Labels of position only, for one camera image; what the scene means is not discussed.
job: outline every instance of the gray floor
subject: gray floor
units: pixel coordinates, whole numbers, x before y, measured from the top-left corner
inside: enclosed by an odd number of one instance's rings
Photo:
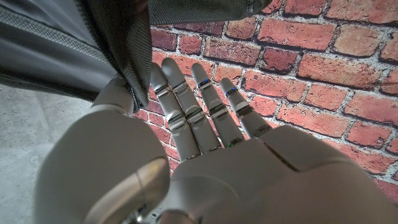
[[[0,224],[32,223],[38,168],[87,101],[0,85]]]

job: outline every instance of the robot finger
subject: robot finger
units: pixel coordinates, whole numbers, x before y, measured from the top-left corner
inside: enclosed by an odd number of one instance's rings
[[[181,105],[202,153],[221,147],[213,128],[185,81],[177,63],[171,58],[166,58],[162,62],[162,70]]]
[[[224,147],[232,147],[233,145],[244,141],[242,132],[239,130],[238,126],[229,114],[228,109],[218,96],[205,72],[205,69],[203,69],[199,63],[192,65],[192,76],[201,92],[202,98],[205,101],[212,120],[214,121],[214,125],[216,126]]]
[[[223,78],[221,80],[221,89],[225,94],[225,97],[227,97],[232,110],[239,118],[245,133],[250,138],[258,138],[272,129],[259,113],[257,113],[249,103],[247,103],[231,80]]]
[[[175,95],[170,91],[162,69],[156,63],[152,64],[150,84],[166,116],[181,161],[201,155],[181,107]]]

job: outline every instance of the brick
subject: brick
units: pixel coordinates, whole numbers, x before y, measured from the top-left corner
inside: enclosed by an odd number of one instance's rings
[[[390,133],[390,129],[357,121],[350,129],[346,139],[355,144],[380,149]]]
[[[153,100],[157,100],[157,96],[155,94],[154,89],[152,88],[152,86],[149,86],[149,98],[153,99]]]
[[[376,84],[381,71],[365,63],[305,54],[297,75],[321,82],[370,90]]]
[[[171,54],[170,58],[174,59],[178,67],[180,67],[181,72],[184,75],[192,76],[191,68],[194,63],[200,63],[200,65],[205,69],[207,74],[212,74],[214,69],[214,63],[208,62],[206,60],[199,60],[191,57],[185,57],[182,55]]]
[[[213,131],[216,133],[217,136],[220,136],[217,132],[216,126],[214,125],[214,121],[212,119],[209,119],[209,123],[211,127],[213,128]]]
[[[178,152],[176,149],[173,149],[171,147],[168,146],[163,146],[165,151],[166,151],[166,155],[170,156],[171,158],[174,158],[176,160],[180,160],[180,157],[178,156]]]
[[[163,59],[167,58],[167,54],[159,51],[152,51],[152,61],[162,66]]]
[[[273,122],[273,121],[270,121],[269,119],[267,119],[267,118],[265,118],[265,120],[267,121],[267,123],[269,124],[269,126],[271,126],[272,128],[278,128],[280,125],[279,124],[277,124],[277,123],[275,123],[275,122]]]
[[[393,139],[390,144],[388,144],[387,151],[398,154],[398,138]]]
[[[341,28],[333,50],[354,56],[371,56],[379,42],[378,31],[367,27],[348,25]]]
[[[381,91],[383,93],[398,95],[398,69],[395,69],[388,74],[381,84]]]
[[[158,116],[155,114],[149,114],[149,121],[152,124],[157,124],[159,126],[163,126],[164,125],[164,120],[162,116]]]
[[[264,97],[255,96],[250,102],[250,105],[259,114],[263,116],[272,116],[275,113],[276,108],[278,107],[278,102],[276,100],[270,100]]]
[[[206,39],[205,56],[232,62],[254,65],[260,54],[260,47],[221,39]]]
[[[177,47],[177,35],[162,30],[151,30],[152,46],[174,51]]]
[[[185,78],[185,81],[187,81],[188,86],[191,88],[192,91],[196,90],[197,88],[197,84],[195,83],[195,81],[193,80],[193,78]]]
[[[221,35],[224,22],[200,22],[192,24],[175,24],[174,28],[195,31],[203,34]]]
[[[278,119],[327,136],[340,138],[349,125],[348,118],[316,113],[301,106],[282,105]]]
[[[347,95],[346,90],[313,84],[305,97],[304,103],[336,111]]]
[[[277,96],[299,102],[307,86],[305,82],[286,79],[273,75],[263,75],[247,70],[244,76],[244,88],[267,96]]]
[[[146,110],[164,115],[164,112],[162,110],[162,107],[160,106],[160,103],[154,102],[151,100],[149,100],[148,107],[146,108]]]
[[[337,148],[372,174],[385,174],[388,167],[396,161],[394,158],[386,157],[376,152],[360,151],[356,147],[347,144],[329,140],[324,140],[324,142]]]
[[[164,28],[164,29],[171,29],[171,25],[157,25],[157,27]]]
[[[384,60],[398,62],[398,32],[391,34],[392,39],[381,51],[380,57]]]
[[[373,121],[398,125],[397,100],[355,93],[344,112]]]
[[[229,114],[231,115],[232,119],[235,121],[235,124],[238,125],[238,127],[240,127],[241,123],[239,122],[239,118],[235,115],[235,112],[229,109]]]
[[[197,99],[197,100],[198,100],[199,106],[202,108],[203,112],[204,112],[207,116],[209,116],[209,111],[207,110],[206,104],[203,102],[202,99]]]
[[[166,128],[167,130],[170,131],[170,127],[169,127],[169,124],[167,123],[167,120],[166,120],[166,119],[165,119],[164,126],[165,126],[165,128]]]
[[[335,28],[335,25],[303,24],[264,19],[258,39],[273,44],[325,50],[333,37]]]
[[[197,36],[180,36],[180,52],[183,54],[199,54],[201,47],[201,37]]]
[[[239,82],[239,77],[241,75],[242,68],[218,65],[214,81],[219,83],[223,78],[229,78],[234,83],[234,85],[237,85]]]
[[[272,72],[288,74],[296,56],[296,53],[285,50],[266,48],[263,56],[266,64],[262,68]]]
[[[161,140],[164,143],[169,143],[171,137],[170,133],[154,125],[149,125],[149,127],[152,128],[152,130],[154,131],[157,138],[159,138],[159,140]]]
[[[285,12],[288,14],[318,16],[324,6],[325,0],[287,0]]]
[[[138,118],[141,119],[143,121],[147,121],[148,120],[148,113],[144,110],[139,110],[137,113],[132,114],[133,118]]]
[[[398,21],[396,0],[332,0],[329,18],[349,21],[365,21],[377,24]]]
[[[283,0],[272,0],[271,4],[269,4],[265,9],[262,10],[265,14],[270,14],[272,12],[278,11],[280,6],[282,5]]]
[[[247,17],[240,21],[229,21],[226,29],[228,37],[247,40],[254,35],[256,31],[256,18]]]
[[[383,180],[374,179],[374,181],[391,202],[398,204],[398,185]]]
[[[180,165],[178,162],[175,162],[174,160],[169,159],[170,169],[172,169],[174,171],[177,168],[178,165]]]

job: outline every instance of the gray cloth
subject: gray cloth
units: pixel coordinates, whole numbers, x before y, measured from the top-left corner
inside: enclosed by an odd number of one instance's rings
[[[271,0],[0,0],[0,83],[93,101],[124,77],[148,104],[150,25],[238,20]]]

